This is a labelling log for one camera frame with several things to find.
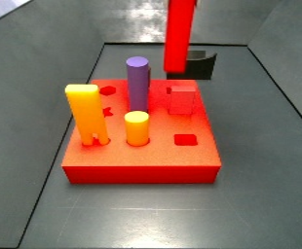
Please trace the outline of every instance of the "purple cylinder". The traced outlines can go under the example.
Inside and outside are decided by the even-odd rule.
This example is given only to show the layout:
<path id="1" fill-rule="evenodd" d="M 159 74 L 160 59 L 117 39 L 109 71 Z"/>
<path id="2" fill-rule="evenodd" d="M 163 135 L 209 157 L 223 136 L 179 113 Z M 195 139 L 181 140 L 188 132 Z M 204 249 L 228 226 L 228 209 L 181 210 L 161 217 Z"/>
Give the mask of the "purple cylinder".
<path id="1" fill-rule="evenodd" d="M 128 110 L 148 110 L 148 60 L 135 56 L 125 61 Z"/>

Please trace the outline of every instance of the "yellow cylinder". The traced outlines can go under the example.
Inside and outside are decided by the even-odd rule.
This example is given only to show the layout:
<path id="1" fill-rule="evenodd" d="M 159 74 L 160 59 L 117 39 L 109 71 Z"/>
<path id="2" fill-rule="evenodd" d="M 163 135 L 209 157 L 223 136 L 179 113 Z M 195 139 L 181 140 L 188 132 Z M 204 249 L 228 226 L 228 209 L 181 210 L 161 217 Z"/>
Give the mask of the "yellow cylinder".
<path id="1" fill-rule="evenodd" d="M 148 143 L 148 114 L 132 111 L 125 114 L 125 142 L 131 146 Z"/>
<path id="2" fill-rule="evenodd" d="M 75 117 L 83 145 L 92 145 L 93 133 L 101 145 L 109 143 L 105 119 L 96 85 L 67 85 L 65 94 Z"/>

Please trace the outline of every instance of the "red base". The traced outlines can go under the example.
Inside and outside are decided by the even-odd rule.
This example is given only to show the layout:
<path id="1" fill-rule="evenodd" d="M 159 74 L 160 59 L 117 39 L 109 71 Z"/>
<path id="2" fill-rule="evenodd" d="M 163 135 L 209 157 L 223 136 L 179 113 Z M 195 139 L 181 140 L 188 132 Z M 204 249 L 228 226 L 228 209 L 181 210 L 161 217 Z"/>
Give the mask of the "red base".
<path id="1" fill-rule="evenodd" d="M 111 107 L 113 114 L 105 117 L 111 143 L 83 146 L 73 130 L 63 160 L 71 183 L 213 183 L 221 163 L 199 90 L 192 115 L 168 114 L 168 88 L 196 87 L 195 81 L 151 81 L 149 143 L 141 147 L 125 142 L 125 80 L 95 80 L 92 84 L 116 89 L 105 88 L 101 95 L 103 108 Z"/>

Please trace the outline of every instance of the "red block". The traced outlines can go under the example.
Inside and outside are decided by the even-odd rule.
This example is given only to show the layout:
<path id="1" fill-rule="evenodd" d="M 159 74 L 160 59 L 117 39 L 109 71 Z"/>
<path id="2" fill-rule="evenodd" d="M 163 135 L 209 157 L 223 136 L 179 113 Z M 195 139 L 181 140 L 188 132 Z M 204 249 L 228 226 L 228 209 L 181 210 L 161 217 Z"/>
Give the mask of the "red block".
<path id="1" fill-rule="evenodd" d="M 195 81 L 151 80 L 149 143 L 141 147 L 125 142 L 125 80 L 92 84 L 115 88 L 113 94 L 101 95 L 103 108 L 111 107 L 113 114 L 105 117 L 111 142 L 83 146 L 73 130 L 61 164 L 71 183 L 213 183 L 221 163 Z M 172 86 L 196 89 L 191 115 L 168 114 Z"/>
<path id="2" fill-rule="evenodd" d="M 172 86 L 169 114 L 192 114 L 195 92 L 192 86 Z"/>
<path id="3" fill-rule="evenodd" d="M 164 70 L 183 73 L 188 49 L 189 29 L 196 0 L 169 0 Z"/>

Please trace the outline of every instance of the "gray surface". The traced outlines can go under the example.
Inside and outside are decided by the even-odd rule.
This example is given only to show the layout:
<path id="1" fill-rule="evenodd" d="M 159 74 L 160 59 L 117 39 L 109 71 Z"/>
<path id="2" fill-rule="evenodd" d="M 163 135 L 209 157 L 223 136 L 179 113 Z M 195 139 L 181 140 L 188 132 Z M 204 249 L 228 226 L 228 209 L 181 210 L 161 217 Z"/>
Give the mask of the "gray surface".
<path id="1" fill-rule="evenodd" d="M 64 86 L 87 81 L 103 47 L 84 9 L 41 0 L 0 19 L 0 247 L 20 242 L 63 138 Z"/>
<path id="2" fill-rule="evenodd" d="M 213 79 L 199 81 L 223 159 L 216 184 L 73 186 L 60 168 L 68 135 L 22 248 L 302 248 L 302 120 L 246 48 L 203 48 L 217 53 Z M 93 78 L 123 78 L 133 55 L 164 78 L 161 54 L 105 46 Z"/>
<path id="3" fill-rule="evenodd" d="M 164 42 L 165 0 L 89 1 L 105 42 Z M 191 42 L 247 45 L 279 0 L 200 0 Z"/>
<path id="4" fill-rule="evenodd" d="M 302 1 L 279 3 L 248 47 L 302 114 Z"/>

